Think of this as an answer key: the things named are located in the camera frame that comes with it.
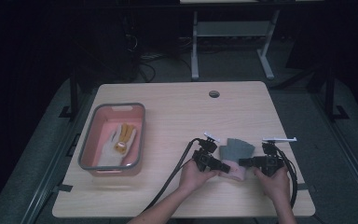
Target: person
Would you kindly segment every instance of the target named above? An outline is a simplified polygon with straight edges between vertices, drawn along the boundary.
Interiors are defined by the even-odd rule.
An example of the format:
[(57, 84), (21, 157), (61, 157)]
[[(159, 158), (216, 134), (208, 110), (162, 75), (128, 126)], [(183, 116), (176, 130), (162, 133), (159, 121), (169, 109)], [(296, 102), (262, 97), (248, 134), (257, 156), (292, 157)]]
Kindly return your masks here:
[[(272, 200), (278, 215), (279, 223), (296, 223), (295, 216), (290, 206), (290, 182), (287, 176), (287, 168), (279, 169), (274, 176), (268, 177), (259, 169), (254, 168), (255, 175), (259, 178), (265, 194)], [(183, 167), (179, 186), (171, 194), (143, 211), (133, 218), (129, 224), (138, 223), (167, 223), (179, 205), (195, 190), (201, 188), (210, 178), (219, 174), (219, 171), (200, 172), (197, 164), (191, 160)]]

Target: dark floor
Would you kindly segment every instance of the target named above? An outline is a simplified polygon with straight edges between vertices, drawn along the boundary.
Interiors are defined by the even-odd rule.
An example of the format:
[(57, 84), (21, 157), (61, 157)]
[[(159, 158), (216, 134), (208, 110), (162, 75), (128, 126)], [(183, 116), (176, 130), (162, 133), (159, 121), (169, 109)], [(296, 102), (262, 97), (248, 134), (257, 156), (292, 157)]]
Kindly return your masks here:
[[(21, 12), (30, 13), (26, 9), (22, 9)], [(51, 12), (48, 14), (49, 18), (53, 17)], [(5, 17), (16, 19), (13, 20), (14, 23), (22, 22), (19, 16), (13, 15), (7, 13)], [(45, 19), (35, 21), (34, 24), (46, 23)], [(60, 23), (60, 20), (46, 23), (36, 29), (36, 26), (29, 21), (25, 31), (28, 32), (26, 34), (31, 35), (27, 35), (25, 39), (20, 38), (23, 34), (17, 33), (14, 26), (2, 28), (1, 31), (2, 40), (4, 40), (2, 35), (11, 34), (12, 39), (21, 41), (18, 46), (2, 44), (2, 51), (7, 54), (3, 59), (0, 57), (0, 60), (7, 63), (2, 63), (0, 72), (11, 72), (10, 69), (14, 67), (13, 74), (20, 75), (9, 79), (4, 78), (3, 75), (0, 76), (2, 87), (0, 92), (3, 92), (1, 92), (0, 104), (10, 103), (8, 107), (0, 111), (2, 115), (0, 122), (3, 127), (6, 127), (7, 122), (10, 124), (9, 127), (18, 127), (18, 123), (22, 120), (36, 120), (33, 124), (36, 128), (32, 128), (33, 126), (27, 122), (26, 125), (24, 123), (23, 128), (10, 129), (11, 133), (5, 137), (10, 140), (10, 143), (15, 143), (14, 147), (21, 148), (21, 151), (10, 154), (12, 158), (16, 156), (20, 158), (17, 164), (14, 160), (10, 161), (10, 156), (2, 159), (13, 162), (16, 166), (12, 173), (0, 171), (8, 173), (7, 176), (9, 176), (0, 194), (0, 223), (126, 223), (128, 218), (64, 219), (56, 218), (51, 214), (57, 196), (54, 187), (60, 184), (65, 175), (71, 160), (71, 149), (74, 149), (75, 141), (73, 140), (83, 129), (95, 96), (95, 87), (105, 81), (111, 82), (112, 79), (119, 78), (116, 71), (113, 73), (106, 69), (117, 66), (117, 62), (103, 66), (99, 64), (97, 70), (92, 69), (95, 63), (81, 64), (81, 71), (76, 71), (80, 74), (77, 80), (78, 87), (80, 87), (78, 114), (75, 119), (60, 118), (62, 109), (71, 104), (68, 79), (70, 75), (68, 74), (74, 71), (67, 71), (66, 66), (61, 67), (60, 47), (63, 43), (61, 40), (56, 42), (60, 37), (55, 35), (62, 34), (59, 30), (62, 26), (57, 23)], [(190, 41), (188, 38), (182, 38), (180, 48), (173, 48), (173, 50), (171, 45), (158, 49), (144, 46), (141, 63), (138, 63), (140, 71), (129, 73), (128, 75), (133, 78), (128, 80), (134, 83), (191, 81), (188, 48)], [(75, 45), (81, 44), (74, 40), (70, 42)], [(268, 59), (276, 77), (272, 80), (267, 79), (256, 56), (256, 49), (260, 48), (263, 43), (264, 38), (201, 39), (199, 81), (258, 80), (266, 83), (268, 87), (274, 87), (303, 71), (286, 67), (294, 40), (275, 38), (270, 46)], [(89, 51), (77, 50), (79, 51), (71, 51), (72, 55), (83, 53), (84, 58), (92, 58), (92, 53), (90, 54)], [(19, 54), (28, 60), (24, 62)], [(10, 60), (17, 56), (19, 59), (16, 62), (20, 64)], [(334, 113), (339, 112), (336, 105), (340, 105), (349, 118), (332, 122), (324, 112), (324, 86), (316, 93), (310, 93), (307, 89), (311, 75), (313, 74), (300, 79), (284, 90), (269, 91), (287, 136), (295, 136), (298, 139), (298, 142), (291, 146), (316, 206), (315, 216), (299, 217), (297, 221), (306, 224), (358, 223), (358, 95), (353, 95), (347, 85), (336, 79)], [(22, 90), (20, 87), (13, 87), (13, 82), (27, 83), (33, 88)], [(7, 97), (14, 99), (15, 102), (9, 101)], [(5, 109), (15, 107), (21, 108), (18, 114), (6, 113)], [(31, 139), (25, 137), (27, 133), (32, 136)], [(6, 146), (5, 143), (0, 143), (0, 147)], [(257, 221), (258, 223), (275, 223), (276, 218), (258, 218)], [(195, 223), (256, 223), (256, 221), (252, 218), (197, 219)]]

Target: gray carpet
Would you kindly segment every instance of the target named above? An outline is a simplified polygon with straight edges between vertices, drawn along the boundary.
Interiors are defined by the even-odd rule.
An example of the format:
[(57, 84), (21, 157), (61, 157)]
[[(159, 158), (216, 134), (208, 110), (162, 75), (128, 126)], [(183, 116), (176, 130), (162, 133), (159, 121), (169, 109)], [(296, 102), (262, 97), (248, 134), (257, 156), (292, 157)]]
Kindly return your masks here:
[[(199, 81), (260, 80), (267, 86), (274, 86), (298, 72), (284, 68), (293, 43), (273, 42), (268, 58), (272, 70), (276, 72), (276, 78), (267, 80), (255, 53), (260, 43), (261, 41), (245, 41), (241, 50), (227, 48), (214, 54), (201, 54)], [(181, 58), (189, 64), (189, 53), (182, 54)], [(157, 72), (153, 82), (190, 81), (190, 70), (185, 62), (164, 58), (149, 63)], [(148, 76), (152, 76), (148, 67), (143, 69)], [(138, 77), (135, 82), (143, 82), (143, 79)], [(358, 182), (331, 128), (333, 125), (342, 131), (358, 160), (358, 105), (348, 88), (338, 81), (336, 104), (344, 107), (350, 119), (338, 120), (332, 124), (319, 106), (324, 93), (313, 95), (306, 92), (307, 83), (308, 79), (305, 78), (284, 91), (270, 91), (287, 136), (298, 139), (291, 146), (316, 206), (315, 217), (302, 217), (297, 221), (305, 224), (358, 223)], [(80, 113), (74, 122), (69, 122), (69, 119), (58, 118), (62, 108), (70, 104), (69, 83), (66, 81), (62, 84), (0, 196), (0, 223), (21, 223), (24, 216), (29, 214), (29, 205), (33, 202), (34, 195), (40, 193), (38, 189), (45, 178), (50, 180), (48, 192), (42, 197), (46, 203), (42, 202), (44, 206), (40, 207), (40, 213), (37, 209), (33, 210), (38, 214), (35, 223), (128, 221), (127, 218), (56, 218), (51, 214), (57, 194), (50, 194), (49, 191), (64, 177), (71, 159), (65, 156), (66, 150), (83, 128), (94, 93), (80, 93)], [(62, 153), (57, 166), (52, 169), (51, 176), (46, 176), (51, 159), (57, 156), (57, 151)], [(258, 218), (257, 221), (275, 223), (276, 219)], [(194, 223), (256, 222), (252, 218), (228, 218), (199, 219)]]

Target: dark background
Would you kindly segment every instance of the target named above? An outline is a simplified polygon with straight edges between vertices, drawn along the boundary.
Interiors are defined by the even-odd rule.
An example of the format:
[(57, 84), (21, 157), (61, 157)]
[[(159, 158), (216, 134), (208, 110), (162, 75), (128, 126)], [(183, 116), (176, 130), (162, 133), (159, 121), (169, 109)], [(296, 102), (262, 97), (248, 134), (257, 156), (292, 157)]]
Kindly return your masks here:
[[(358, 1), (339, 2), (305, 7), (301, 13), (283, 10), (274, 37), (296, 39), (289, 67), (307, 69), (320, 61), (332, 66), (358, 102)], [(124, 34), (172, 53), (178, 36), (191, 36), (189, 11), (139, 11), (129, 16), (54, 6), (45, 0), (0, 1), (0, 192), (54, 93), (73, 72), (82, 91), (106, 82), (131, 82), (137, 53), (126, 51)], [(252, 9), (244, 16), (241, 11), (225, 14), (214, 9), (201, 16), (254, 19), (268, 15), (262, 11)]]

